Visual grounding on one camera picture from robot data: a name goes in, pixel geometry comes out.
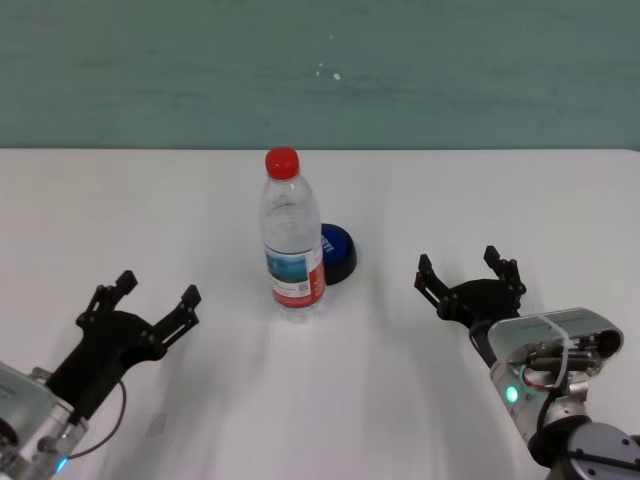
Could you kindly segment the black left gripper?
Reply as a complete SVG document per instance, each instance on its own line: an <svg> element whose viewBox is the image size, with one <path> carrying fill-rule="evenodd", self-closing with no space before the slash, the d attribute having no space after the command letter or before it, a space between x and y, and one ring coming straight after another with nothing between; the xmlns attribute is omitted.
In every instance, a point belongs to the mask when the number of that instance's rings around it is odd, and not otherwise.
<svg viewBox="0 0 640 480"><path fill-rule="evenodd" d="M114 311L137 284L134 273L125 270L113 285L96 287L76 319L83 338L46 382L55 396L73 408L72 421L89 420L130 368L160 360L199 323L195 309L201 295L193 284L153 326L134 314Z"/></svg>

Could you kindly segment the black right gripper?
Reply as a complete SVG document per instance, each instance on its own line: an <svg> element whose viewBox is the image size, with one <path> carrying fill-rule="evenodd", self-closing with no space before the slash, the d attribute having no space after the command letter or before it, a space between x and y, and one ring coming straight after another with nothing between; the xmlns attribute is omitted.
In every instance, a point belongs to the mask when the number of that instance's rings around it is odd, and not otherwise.
<svg viewBox="0 0 640 480"><path fill-rule="evenodd" d="M468 281L452 291L437 277L428 255L421 254L414 287L439 317L454 317L467 327L469 340L481 359L494 364L497 359L489 344L488 331L501 320L519 316L521 297L527 289L515 259L502 258L493 245L486 247L483 259L498 279Z"/></svg>

